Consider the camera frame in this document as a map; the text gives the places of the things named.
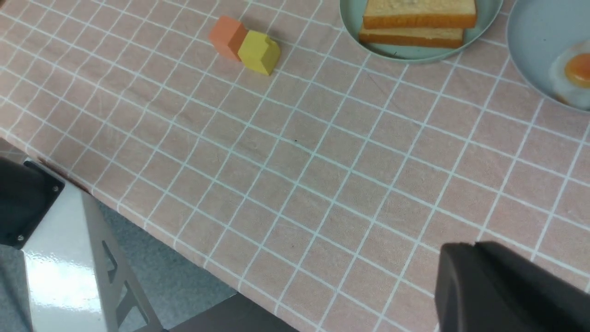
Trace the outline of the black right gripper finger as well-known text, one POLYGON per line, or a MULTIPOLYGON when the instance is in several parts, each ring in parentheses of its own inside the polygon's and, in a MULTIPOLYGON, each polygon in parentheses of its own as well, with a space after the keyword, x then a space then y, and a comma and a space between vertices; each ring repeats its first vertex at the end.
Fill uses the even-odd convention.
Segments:
POLYGON ((493 241, 441 246, 435 304, 442 332, 587 332, 590 297, 493 241))

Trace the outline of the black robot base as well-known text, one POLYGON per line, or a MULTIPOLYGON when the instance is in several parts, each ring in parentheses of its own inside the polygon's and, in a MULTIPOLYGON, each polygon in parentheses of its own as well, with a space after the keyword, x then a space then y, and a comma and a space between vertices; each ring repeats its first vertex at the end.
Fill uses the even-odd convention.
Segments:
POLYGON ((31 160, 0 159, 0 244, 21 250, 65 188, 31 160))

